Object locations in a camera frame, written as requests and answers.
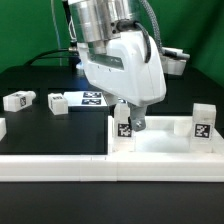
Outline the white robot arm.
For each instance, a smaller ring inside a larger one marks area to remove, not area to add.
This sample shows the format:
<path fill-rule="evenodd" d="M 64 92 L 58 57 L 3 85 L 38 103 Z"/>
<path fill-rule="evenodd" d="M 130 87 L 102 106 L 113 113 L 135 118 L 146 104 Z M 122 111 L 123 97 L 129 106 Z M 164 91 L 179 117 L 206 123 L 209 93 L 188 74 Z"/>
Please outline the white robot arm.
<path fill-rule="evenodd" d="M 89 83 L 128 102 L 134 131 L 147 107 L 164 99 L 157 45 L 139 22 L 138 0 L 68 0 L 78 52 Z"/>

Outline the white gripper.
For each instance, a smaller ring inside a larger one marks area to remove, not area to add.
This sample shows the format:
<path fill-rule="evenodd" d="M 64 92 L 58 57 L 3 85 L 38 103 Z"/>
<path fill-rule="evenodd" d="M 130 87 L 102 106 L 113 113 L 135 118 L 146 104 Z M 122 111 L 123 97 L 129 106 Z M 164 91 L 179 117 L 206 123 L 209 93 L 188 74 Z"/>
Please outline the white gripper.
<path fill-rule="evenodd" d="M 121 32 L 119 38 L 110 40 L 107 54 L 100 63 L 91 58 L 86 43 L 78 44 L 89 83 L 131 103 L 130 124 L 135 132 L 146 128 L 146 108 L 143 106 L 162 101 L 166 94 L 157 46 L 152 38 L 149 40 L 151 57 L 148 63 L 145 62 L 146 43 L 141 31 Z"/>

